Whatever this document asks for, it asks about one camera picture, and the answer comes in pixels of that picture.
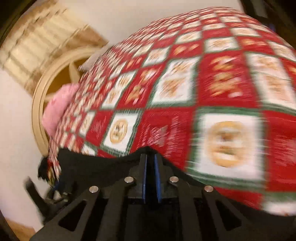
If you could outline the black pants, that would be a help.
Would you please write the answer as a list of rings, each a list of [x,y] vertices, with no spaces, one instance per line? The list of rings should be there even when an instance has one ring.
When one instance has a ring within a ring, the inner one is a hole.
[[[177,168],[155,149],[145,146],[118,158],[88,156],[68,149],[60,149],[58,161],[61,172],[54,171],[49,157],[44,157],[38,168],[38,178],[45,180],[59,193],[74,198],[86,188],[111,188],[128,176],[134,184],[128,190],[130,202],[136,205],[157,205],[167,195],[168,179],[176,176],[189,185],[198,184],[191,176]]]

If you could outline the pink pillow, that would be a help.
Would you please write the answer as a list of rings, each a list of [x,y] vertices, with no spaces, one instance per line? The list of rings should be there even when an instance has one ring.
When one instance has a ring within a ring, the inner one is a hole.
[[[78,88],[79,83],[64,84],[48,102],[41,123],[50,137],[54,136],[57,125]]]

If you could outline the red patterned bed quilt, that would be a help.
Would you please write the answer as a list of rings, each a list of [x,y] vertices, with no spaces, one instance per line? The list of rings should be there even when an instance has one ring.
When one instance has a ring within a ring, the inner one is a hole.
[[[82,75],[50,139],[121,157],[149,146],[198,181],[295,215],[295,49],[259,21],[210,7],[153,21]]]

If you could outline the cream round headboard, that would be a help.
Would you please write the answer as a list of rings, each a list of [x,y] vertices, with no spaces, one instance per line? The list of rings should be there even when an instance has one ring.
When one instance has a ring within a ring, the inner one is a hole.
[[[80,80],[79,64],[98,50],[99,47],[85,46],[62,54],[49,65],[37,83],[32,103],[32,129],[41,155],[46,156],[49,152],[49,136],[42,126],[45,107],[64,84]]]

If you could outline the striped grey pillow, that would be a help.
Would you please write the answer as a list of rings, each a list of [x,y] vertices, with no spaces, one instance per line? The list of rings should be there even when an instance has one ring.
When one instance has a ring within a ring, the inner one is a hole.
[[[96,50],[82,65],[79,66],[78,70],[81,72],[87,72],[96,63],[96,61],[107,52],[110,45],[106,45],[98,50]]]

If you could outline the beige patterned curtain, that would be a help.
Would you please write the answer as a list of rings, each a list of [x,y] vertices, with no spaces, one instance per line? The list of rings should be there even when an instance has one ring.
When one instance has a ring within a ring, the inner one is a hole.
[[[99,33],[57,1],[33,7],[9,29],[1,68],[30,95],[46,69],[64,53],[107,44]]]

